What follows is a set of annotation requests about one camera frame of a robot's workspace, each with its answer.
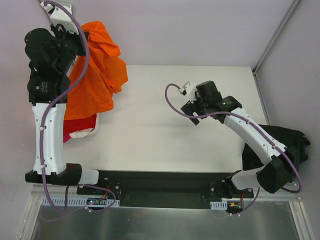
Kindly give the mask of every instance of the orange cloth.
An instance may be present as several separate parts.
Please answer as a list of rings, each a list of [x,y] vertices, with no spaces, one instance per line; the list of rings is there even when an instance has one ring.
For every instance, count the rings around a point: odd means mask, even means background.
[[[64,120],[89,118],[113,109],[113,93],[121,92],[121,86],[128,81],[127,65],[118,58],[120,49],[104,24],[93,21],[81,28],[89,32],[89,66],[82,81],[68,94]],[[70,85],[80,76],[84,65],[85,57],[79,56],[69,76]]]

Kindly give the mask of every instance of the white table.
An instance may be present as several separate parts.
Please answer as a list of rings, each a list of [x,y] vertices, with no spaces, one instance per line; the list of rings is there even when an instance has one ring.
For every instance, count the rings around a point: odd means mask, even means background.
[[[182,86],[212,80],[222,97],[235,97],[259,124],[265,124],[249,67],[129,65],[129,82],[113,96],[114,109],[100,114],[97,133],[64,144],[68,163],[99,170],[234,172],[242,168],[244,141],[213,118],[195,126],[166,103],[169,83]],[[178,108],[187,99],[173,87]]]

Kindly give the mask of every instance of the gray wall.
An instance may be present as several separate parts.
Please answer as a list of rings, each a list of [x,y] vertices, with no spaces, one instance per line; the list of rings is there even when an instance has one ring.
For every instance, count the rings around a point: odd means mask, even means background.
[[[254,67],[292,0],[65,0],[132,65]]]
[[[262,69],[258,82],[273,125],[293,128],[311,141],[301,166],[303,203],[320,239],[320,1],[303,0]]]
[[[35,161],[24,38],[48,21],[35,0],[1,1],[0,19],[0,239],[13,240],[32,189],[24,173]]]

